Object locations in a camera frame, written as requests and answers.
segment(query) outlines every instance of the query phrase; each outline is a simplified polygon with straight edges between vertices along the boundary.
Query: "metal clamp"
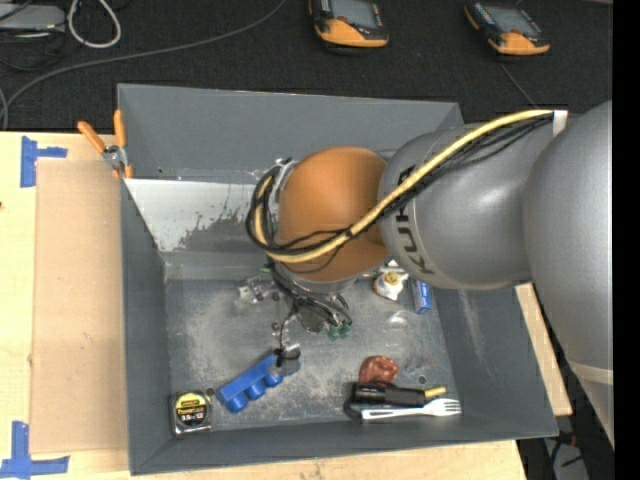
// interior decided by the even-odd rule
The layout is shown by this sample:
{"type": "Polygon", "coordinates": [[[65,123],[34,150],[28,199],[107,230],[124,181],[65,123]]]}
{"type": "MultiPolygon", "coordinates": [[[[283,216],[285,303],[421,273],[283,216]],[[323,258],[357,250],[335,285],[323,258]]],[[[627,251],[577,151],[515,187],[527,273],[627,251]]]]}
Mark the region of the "metal clamp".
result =
{"type": "Polygon", "coordinates": [[[113,114],[113,127],[116,144],[107,146],[87,121],[78,121],[78,130],[111,166],[114,176],[116,178],[133,178],[133,165],[131,165],[127,154],[127,136],[124,132],[120,110],[116,110],[113,114]]]}

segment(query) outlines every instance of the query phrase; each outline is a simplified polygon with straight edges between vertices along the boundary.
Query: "cardboard sheet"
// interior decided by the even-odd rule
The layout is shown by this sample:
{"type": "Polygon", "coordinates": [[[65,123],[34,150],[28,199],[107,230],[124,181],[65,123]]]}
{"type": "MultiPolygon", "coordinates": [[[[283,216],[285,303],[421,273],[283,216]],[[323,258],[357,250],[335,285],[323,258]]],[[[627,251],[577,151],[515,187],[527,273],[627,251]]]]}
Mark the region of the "cardboard sheet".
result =
{"type": "Polygon", "coordinates": [[[38,160],[30,451],[126,449],[119,182],[38,160]]]}

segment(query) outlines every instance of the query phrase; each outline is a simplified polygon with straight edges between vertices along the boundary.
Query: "handheld device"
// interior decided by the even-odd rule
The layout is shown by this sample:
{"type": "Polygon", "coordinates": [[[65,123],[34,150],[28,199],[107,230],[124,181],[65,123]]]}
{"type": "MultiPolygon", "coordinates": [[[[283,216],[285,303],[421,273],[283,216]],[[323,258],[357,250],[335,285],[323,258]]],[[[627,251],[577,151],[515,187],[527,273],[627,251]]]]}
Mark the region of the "handheld device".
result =
{"type": "Polygon", "coordinates": [[[309,14],[316,33],[334,53],[362,53],[389,42],[375,0],[309,0],[309,14]]]}
{"type": "Polygon", "coordinates": [[[523,9],[467,0],[464,13],[489,46],[502,55],[540,55],[551,48],[549,39],[523,9]]]}

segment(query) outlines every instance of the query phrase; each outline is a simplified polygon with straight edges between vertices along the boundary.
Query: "blue battery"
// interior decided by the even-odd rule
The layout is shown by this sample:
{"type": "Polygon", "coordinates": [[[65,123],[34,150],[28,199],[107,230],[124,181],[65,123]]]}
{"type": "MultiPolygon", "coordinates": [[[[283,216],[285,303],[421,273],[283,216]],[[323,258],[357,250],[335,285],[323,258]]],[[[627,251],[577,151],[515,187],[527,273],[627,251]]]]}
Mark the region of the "blue battery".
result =
{"type": "Polygon", "coordinates": [[[413,292],[413,310],[416,314],[421,315],[431,309],[431,287],[418,281],[411,280],[411,291],[413,292]]]}

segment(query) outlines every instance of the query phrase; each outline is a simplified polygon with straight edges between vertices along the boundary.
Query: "fork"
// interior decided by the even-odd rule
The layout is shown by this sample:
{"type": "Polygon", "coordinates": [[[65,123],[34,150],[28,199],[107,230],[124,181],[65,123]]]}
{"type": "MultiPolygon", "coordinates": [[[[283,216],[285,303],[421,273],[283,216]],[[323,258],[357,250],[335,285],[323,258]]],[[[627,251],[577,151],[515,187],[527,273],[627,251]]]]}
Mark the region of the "fork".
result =
{"type": "Polygon", "coordinates": [[[402,407],[394,409],[362,409],[363,420],[393,418],[409,414],[426,414],[428,416],[452,416],[460,414],[462,406],[453,398],[436,398],[422,407],[402,407]]]}

